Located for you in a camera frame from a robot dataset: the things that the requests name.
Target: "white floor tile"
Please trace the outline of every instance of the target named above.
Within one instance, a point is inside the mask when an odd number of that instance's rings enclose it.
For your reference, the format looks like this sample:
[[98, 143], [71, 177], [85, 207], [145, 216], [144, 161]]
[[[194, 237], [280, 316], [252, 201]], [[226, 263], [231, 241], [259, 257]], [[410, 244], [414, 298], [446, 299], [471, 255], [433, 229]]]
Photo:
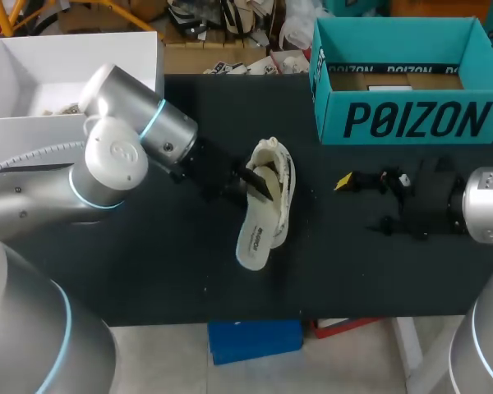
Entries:
[[214, 366], [208, 394], [404, 394], [402, 364], [387, 321], [317, 340], [300, 351]]
[[206, 324], [112, 328], [122, 361], [117, 394], [205, 394]]

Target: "black table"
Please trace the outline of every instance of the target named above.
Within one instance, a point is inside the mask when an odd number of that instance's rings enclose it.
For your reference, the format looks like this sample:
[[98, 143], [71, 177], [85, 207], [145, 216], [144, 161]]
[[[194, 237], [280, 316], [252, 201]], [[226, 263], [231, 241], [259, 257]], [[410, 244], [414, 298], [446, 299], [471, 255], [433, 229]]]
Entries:
[[466, 236], [386, 237], [365, 229], [396, 214], [389, 193], [335, 194], [353, 169], [451, 153], [465, 176], [493, 165], [479, 146], [321, 146], [307, 76], [167, 76], [166, 95], [200, 132], [237, 154], [278, 137], [297, 189], [287, 242], [266, 267], [235, 259], [244, 213], [204, 202], [152, 167], [111, 217], [52, 226], [11, 245], [110, 325], [209, 320], [464, 314], [493, 272], [493, 247]]

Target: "robotic arm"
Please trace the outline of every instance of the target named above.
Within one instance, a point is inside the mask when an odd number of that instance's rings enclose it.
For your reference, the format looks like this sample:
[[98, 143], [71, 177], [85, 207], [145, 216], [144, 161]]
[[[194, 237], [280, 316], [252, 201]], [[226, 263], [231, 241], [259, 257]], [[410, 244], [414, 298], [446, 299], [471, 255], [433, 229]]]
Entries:
[[135, 131], [102, 118], [78, 163], [53, 171], [0, 173], [0, 240], [51, 222], [97, 222], [122, 203], [147, 171]]
[[84, 158], [69, 168], [0, 173], [0, 240], [51, 222], [97, 222], [143, 180], [148, 158], [203, 196], [244, 204], [244, 185], [271, 199], [265, 180], [197, 133], [197, 124], [114, 65], [100, 67], [79, 102], [98, 117]]

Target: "shoe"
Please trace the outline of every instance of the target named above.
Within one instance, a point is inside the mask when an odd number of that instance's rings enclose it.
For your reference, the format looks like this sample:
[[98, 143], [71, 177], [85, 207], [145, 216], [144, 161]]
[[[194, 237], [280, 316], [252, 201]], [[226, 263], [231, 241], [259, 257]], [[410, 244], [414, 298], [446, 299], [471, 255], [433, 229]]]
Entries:
[[248, 208], [237, 239], [236, 258], [244, 268], [259, 271], [266, 265], [279, 225], [281, 189], [278, 176], [270, 168], [256, 167], [254, 173], [265, 179], [273, 200], [247, 186]]
[[281, 246], [287, 239], [290, 205], [296, 188], [296, 169], [287, 148], [275, 137], [261, 140], [254, 148], [251, 159], [246, 164], [246, 167], [251, 170], [263, 166], [267, 166], [275, 172], [281, 190], [281, 198], [278, 202], [279, 222], [272, 242], [272, 249], [274, 249]]

